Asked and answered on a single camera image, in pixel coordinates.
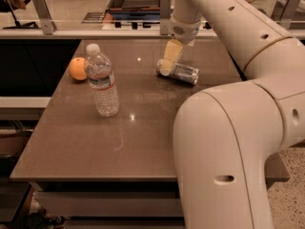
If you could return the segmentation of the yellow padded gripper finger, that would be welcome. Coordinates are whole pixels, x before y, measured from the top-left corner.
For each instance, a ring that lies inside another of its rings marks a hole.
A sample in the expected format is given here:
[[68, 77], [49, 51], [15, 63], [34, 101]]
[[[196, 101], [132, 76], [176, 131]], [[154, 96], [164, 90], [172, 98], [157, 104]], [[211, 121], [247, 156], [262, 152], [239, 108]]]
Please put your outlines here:
[[181, 56], [183, 45], [176, 39], [168, 41], [164, 58], [161, 63], [160, 72], [164, 76], [168, 76], [173, 70], [173, 66]]

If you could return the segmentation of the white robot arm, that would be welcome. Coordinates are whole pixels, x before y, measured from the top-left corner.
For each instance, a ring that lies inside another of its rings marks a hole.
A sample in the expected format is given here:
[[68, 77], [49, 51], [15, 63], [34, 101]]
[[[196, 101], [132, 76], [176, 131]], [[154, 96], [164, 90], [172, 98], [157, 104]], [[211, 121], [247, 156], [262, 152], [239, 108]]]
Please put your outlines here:
[[305, 46], [244, 0], [175, 0], [172, 37], [211, 25], [246, 80], [189, 97], [173, 124], [186, 229], [274, 229], [265, 162], [305, 138]]

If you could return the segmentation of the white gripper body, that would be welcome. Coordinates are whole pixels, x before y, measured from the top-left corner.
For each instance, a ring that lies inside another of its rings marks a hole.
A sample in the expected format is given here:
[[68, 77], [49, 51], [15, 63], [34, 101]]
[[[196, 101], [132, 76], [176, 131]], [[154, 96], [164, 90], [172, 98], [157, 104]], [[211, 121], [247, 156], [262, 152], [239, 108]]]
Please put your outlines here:
[[174, 16], [171, 17], [169, 22], [169, 35], [171, 38], [178, 40], [182, 44], [192, 43], [199, 31], [200, 22], [181, 22]]

